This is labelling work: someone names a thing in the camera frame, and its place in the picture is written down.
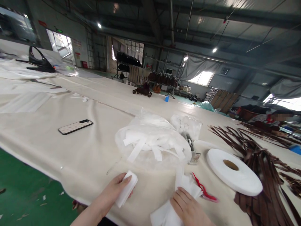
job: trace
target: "basket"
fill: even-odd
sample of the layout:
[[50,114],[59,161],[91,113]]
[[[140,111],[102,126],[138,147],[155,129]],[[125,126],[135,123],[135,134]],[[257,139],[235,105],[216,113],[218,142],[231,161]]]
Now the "basket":
[[240,110],[237,111],[238,116],[242,118],[243,120],[249,121],[250,119],[254,118],[255,116],[259,115],[257,113],[251,112],[249,110],[246,110],[244,108],[240,108]]

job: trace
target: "white phone case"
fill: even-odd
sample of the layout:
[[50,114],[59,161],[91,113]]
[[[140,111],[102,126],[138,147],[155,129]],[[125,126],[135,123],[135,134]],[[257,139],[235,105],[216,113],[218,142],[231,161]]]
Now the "white phone case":
[[69,133],[75,132],[76,130],[80,130],[80,129],[85,128],[92,124],[93,124],[93,122],[91,122],[88,119],[85,119],[85,120],[61,127],[58,129],[58,131],[63,135],[67,135]]

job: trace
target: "ceiling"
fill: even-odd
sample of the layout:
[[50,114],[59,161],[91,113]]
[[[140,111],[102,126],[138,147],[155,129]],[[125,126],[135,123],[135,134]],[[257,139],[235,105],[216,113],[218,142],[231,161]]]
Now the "ceiling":
[[276,62],[301,67],[300,0],[70,1],[92,24],[152,36],[156,44],[170,40],[174,48],[176,43],[217,47],[257,59],[258,66]]

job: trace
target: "red strap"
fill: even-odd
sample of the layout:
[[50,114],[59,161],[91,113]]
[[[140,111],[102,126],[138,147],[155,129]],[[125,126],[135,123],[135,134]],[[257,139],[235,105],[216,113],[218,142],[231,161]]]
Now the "red strap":
[[197,182],[198,186],[201,188],[201,190],[203,191],[204,195],[209,198],[209,199],[212,199],[212,200],[217,200],[214,196],[211,196],[209,195],[207,192],[206,192],[206,189],[205,187],[200,183],[200,181],[198,180],[198,178],[194,175],[194,178],[195,178],[195,181]]
[[275,121],[275,119],[271,119],[272,115],[267,115],[267,122],[268,123],[273,123]]

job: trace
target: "red box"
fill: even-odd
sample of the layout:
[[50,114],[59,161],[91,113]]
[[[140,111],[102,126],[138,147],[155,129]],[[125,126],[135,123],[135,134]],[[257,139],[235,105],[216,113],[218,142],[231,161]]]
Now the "red box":
[[83,67],[83,68],[88,68],[88,63],[87,63],[87,61],[81,61],[81,63],[82,63],[82,67]]

